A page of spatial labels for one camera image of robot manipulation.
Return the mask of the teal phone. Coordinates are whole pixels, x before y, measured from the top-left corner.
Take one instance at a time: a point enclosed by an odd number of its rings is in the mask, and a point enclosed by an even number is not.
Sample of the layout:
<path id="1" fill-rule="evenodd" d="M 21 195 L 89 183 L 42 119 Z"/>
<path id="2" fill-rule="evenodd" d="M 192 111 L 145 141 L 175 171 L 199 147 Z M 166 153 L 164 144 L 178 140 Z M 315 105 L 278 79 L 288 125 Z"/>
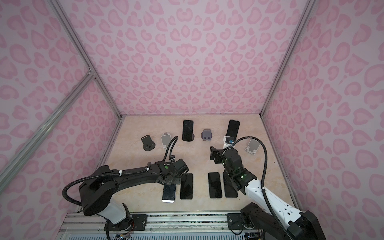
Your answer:
<path id="1" fill-rule="evenodd" d="M 182 176 L 181 191 L 180 191 L 181 200 L 193 199 L 193 183 L 194 183 L 193 174 L 185 174 Z"/>
<path id="2" fill-rule="evenodd" d="M 223 197 L 221 178 L 218 172 L 208 173 L 209 195 L 211 199 L 220 199 Z"/>

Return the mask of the white folding phone stand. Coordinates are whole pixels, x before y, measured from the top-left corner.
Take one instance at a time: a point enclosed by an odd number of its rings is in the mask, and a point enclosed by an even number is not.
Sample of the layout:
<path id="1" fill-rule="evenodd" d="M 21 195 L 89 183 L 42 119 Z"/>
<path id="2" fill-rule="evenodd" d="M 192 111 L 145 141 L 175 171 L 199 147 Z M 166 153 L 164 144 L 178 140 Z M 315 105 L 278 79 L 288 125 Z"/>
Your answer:
<path id="1" fill-rule="evenodd" d="M 246 152 L 251 154 L 251 155 L 256 155 L 259 147 L 260 147 L 260 142 L 254 139 L 250 139 L 247 147 L 245 148 Z"/>

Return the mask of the purple phone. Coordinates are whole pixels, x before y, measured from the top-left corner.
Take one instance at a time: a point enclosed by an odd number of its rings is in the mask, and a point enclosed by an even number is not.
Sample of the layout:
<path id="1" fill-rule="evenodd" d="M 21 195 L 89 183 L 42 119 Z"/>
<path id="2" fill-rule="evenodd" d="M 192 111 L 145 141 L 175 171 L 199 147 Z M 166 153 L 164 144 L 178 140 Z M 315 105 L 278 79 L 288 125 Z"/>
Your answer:
<path id="1" fill-rule="evenodd" d="M 232 186 L 229 175 L 227 172 L 223 172 L 224 191 L 226 198 L 237 198 L 238 191 Z"/>

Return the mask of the grey round stand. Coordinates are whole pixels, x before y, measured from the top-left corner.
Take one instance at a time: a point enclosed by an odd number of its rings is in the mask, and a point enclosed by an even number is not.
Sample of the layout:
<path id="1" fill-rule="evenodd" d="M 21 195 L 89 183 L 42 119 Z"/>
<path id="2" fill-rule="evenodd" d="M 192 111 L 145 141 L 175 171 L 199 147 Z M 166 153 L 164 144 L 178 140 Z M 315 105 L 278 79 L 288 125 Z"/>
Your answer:
<path id="1" fill-rule="evenodd" d="M 143 149 L 146 152 L 150 152 L 156 147 L 156 143 L 152 140 L 150 135 L 143 136 L 141 141 L 143 143 Z"/>

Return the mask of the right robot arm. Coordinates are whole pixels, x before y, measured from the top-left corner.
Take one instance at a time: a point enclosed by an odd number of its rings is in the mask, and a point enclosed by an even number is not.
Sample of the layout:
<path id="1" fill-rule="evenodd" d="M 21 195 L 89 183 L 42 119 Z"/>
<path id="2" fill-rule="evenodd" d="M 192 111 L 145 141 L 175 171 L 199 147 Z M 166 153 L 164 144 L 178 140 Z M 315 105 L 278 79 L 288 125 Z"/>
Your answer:
<path id="1" fill-rule="evenodd" d="M 262 181 L 244 168 L 234 148 L 218 150 L 210 147 L 210 159 L 225 169 L 226 179 L 237 192 L 252 203 L 241 209 L 243 226 L 260 229 L 276 240 L 324 240 L 318 218 L 301 211 L 279 198 L 262 185 Z"/>

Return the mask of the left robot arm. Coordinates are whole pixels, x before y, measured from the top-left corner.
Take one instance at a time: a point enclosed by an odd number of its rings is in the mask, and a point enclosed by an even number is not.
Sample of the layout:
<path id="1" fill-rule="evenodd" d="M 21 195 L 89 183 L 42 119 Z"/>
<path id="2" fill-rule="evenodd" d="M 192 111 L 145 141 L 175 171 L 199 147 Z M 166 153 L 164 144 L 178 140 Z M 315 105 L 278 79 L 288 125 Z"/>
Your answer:
<path id="1" fill-rule="evenodd" d="M 79 186 L 85 216 L 98 215 L 118 225 L 130 218 L 128 207 L 113 200 L 113 195 L 127 188 L 144 184 L 178 185 L 189 168 L 184 160 L 158 161 L 146 167 L 111 170 L 99 167 Z"/>

